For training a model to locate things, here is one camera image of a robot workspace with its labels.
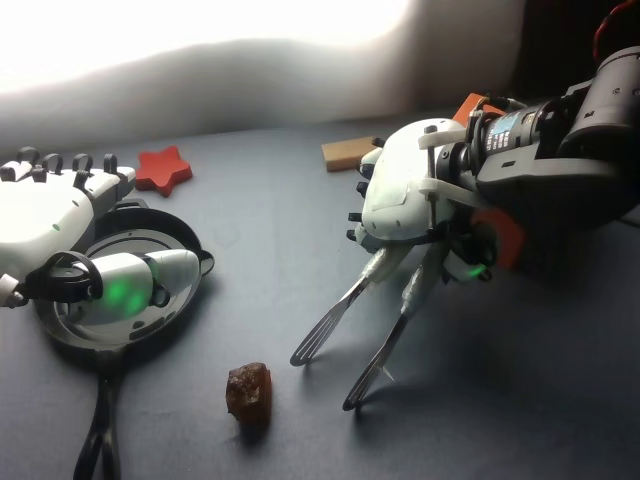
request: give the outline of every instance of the gray table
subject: gray table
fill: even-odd
[[[124,380],[124,478],[637,478],[640,232],[619,224],[579,242],[563,281],[439,286],[388,366],[396,382],[380,379],[359,414],[342,401],[395,321],[418,252],[354,305],[315,363],[289,365],[368,258],[345,238],[359,176],[326,173],[320,145],[409,120],[90,152],[136,165],[141,150],[178,145],[195,177],[169,199],[138,196],[188,222],[217,259],[179,338]],[[0,315],[0,478],[70,478],[96,377],[56,354],[29,307]],[[239,433],[224,401],[228,370],[252,361],[274,383],[261,439]]]

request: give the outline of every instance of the star-shaped block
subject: star-shaped block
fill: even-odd
[[[161,152],[140,152],[140,168],[136,170],[138,190],[157,190],[168,197],[177,184],[189,180],[191,165],[180,157],[178,147],[172,145]]]

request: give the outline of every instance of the frying pan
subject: frying pan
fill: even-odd
[[[74,480],[93,476],[102,451],[106,480],[119,480],[120,458],[115,431],[115,404],[123,374],[123,355],[143,347],[157,332],[180,317],[192,299],[202,276],[214,266],[213,256],[202,249],[196,234],[179,218],[150,209],[142,200],[126,200],[102,216],[95,224],[94,242],[86,250],[89,258],[114,253],[150,253],[160,250],[190,250],[200,260],[200,276],[190,287],[176,295],[164,307],[150,306],[138,315],[107,325],[81,326],[82,311],[74,306],[36,301],[41,325],[59,345],[68,347],[90,360],[98,373],[96,408],[73,474]]]

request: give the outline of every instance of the wall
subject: wall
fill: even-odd
[[[397,28],[363,46],[286,39],[199,45],[2,94],[0,154],[452,105],[472,90],[508,84],[524,3],[413,0]]]

